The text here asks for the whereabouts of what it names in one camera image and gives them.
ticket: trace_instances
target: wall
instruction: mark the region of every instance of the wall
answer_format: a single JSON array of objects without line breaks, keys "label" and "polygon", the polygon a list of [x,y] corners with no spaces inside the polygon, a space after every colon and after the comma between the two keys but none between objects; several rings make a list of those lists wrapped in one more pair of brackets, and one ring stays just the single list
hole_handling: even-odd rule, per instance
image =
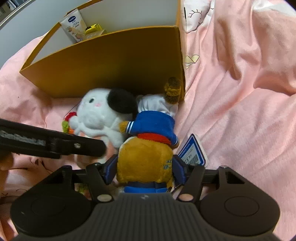
[{"label": "wall", "polygon": [[32,39],[88,0],[29,0],[0,23],[0,68]]},{"label": "wall", "polygon": [[2,10],[4,10],[5,13],[2,13],[1,10],[0,10],[0,22],[3,21],[10,13],[10,9],[9,7],[7,6],[7,4],[3,4],[3,6],[0,6],[2,8]]}]

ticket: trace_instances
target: cardboard box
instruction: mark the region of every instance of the cardboard box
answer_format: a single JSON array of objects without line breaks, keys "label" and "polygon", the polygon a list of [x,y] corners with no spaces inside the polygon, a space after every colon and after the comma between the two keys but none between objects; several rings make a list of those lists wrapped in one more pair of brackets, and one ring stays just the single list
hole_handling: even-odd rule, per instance
[{"label": "cardboard box", "polygon": [[23,76],[54,98],[82,97],[93,88],[161,93],[175,76],[184,97],[180,0],[92,0],[78,9],[87,26],[98,23],[108,34],[76,43],[57,23],[26,60]]}]

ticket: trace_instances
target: barcode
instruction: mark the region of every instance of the barcode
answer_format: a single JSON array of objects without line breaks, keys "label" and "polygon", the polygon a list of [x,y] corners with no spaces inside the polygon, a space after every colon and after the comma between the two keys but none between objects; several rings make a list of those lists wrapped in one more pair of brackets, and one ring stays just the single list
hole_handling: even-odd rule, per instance
[{"label": "barcode", "polygon": [[192,159],[187,164],[200,164],[200,160],[198,159],[198,156],[195,155],[192,157]]}]

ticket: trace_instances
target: green knitted leaf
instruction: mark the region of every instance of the green knitted leaf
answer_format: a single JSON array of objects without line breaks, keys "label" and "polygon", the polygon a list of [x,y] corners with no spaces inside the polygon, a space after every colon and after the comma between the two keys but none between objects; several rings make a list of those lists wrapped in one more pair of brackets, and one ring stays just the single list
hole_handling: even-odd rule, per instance
[{"label": "green knitted leaf", "polygon": [[80,183],[78,186],[78,192],[81,193],[82,195],[84,195],[85,190],[88,190],[89,187],[87,184],[84,183]]},{"label": "green knitted leaf", "polygon": [[69,122],[64,120],[62,122],[62,129],[63,129],[63,132],[68,133],[69,132]]}]

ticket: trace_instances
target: price tag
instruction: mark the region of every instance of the price tag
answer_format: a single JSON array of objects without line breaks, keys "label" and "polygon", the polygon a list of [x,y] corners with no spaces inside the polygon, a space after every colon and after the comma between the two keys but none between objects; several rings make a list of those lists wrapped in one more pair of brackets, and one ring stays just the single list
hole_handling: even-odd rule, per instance
[{"label": "price tag", "polygon": [[186,164],[206,166],[208,163],[208,158],[201,142],[194,134],[190,135],[178,156]]}]

